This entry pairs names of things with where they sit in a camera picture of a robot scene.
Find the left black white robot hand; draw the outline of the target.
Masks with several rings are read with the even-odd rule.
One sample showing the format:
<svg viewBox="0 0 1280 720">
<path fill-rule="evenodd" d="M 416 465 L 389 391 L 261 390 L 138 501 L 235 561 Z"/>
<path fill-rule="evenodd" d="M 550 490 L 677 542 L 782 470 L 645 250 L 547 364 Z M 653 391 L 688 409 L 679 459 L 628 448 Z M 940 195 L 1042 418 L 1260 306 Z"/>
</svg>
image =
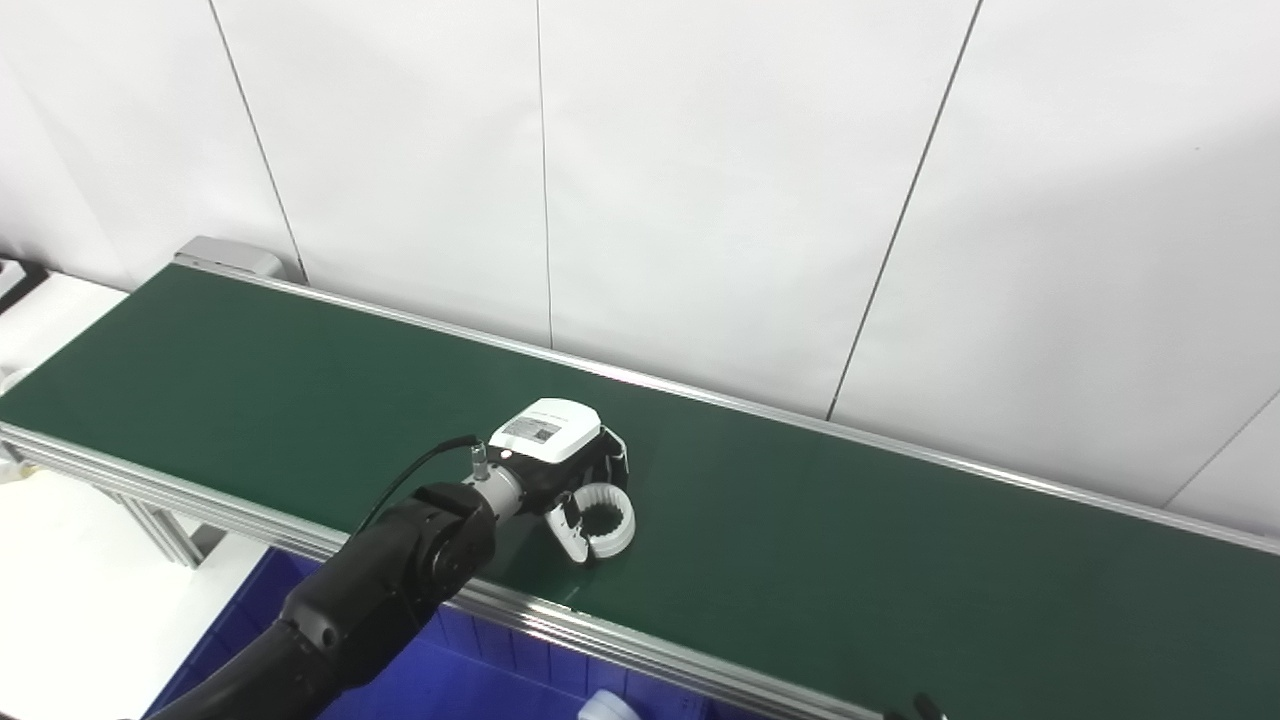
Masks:
<svg viewBox="0 0 1280 720">
<path fill-rule="evenodd" d="M 540 518 L 572 562 L 612 559 L 631 546 L 627 445 L 588 405 L 539 398 L 472 452 L 470 484 L 495 521 Z"/>
</svg>

